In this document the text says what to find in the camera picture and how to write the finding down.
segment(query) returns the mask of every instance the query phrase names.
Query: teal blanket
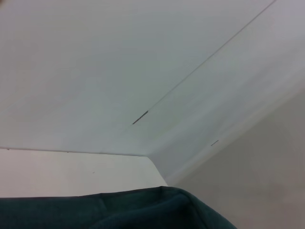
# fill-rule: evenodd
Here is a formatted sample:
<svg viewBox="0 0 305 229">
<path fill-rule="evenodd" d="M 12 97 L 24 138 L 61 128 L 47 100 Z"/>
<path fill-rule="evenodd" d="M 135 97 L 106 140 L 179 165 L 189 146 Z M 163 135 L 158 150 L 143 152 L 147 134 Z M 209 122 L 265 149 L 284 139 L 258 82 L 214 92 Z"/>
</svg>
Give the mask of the teal blanket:
<svg viewBox="0 0 305 229">
<path fill-rule="evenodd" d="M 156 187 L 82 197 L 0 198 L 1 229 L 236 229 L 190 193 Z"/>
</svg>

